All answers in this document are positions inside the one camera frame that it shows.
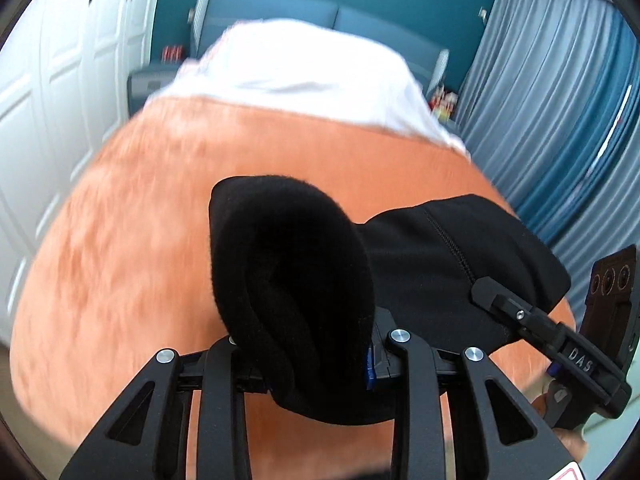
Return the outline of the right human hand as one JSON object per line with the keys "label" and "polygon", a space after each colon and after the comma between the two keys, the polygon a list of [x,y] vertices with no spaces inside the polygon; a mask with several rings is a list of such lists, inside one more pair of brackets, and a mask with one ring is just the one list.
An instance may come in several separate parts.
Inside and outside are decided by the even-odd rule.
{"label": "right human hand", "polygon": [[580,400],[567,386],[549,380],[532,407],[552,429],[570,455],[580,463],[588,451],[582,427],[589,418],[589,405]]}

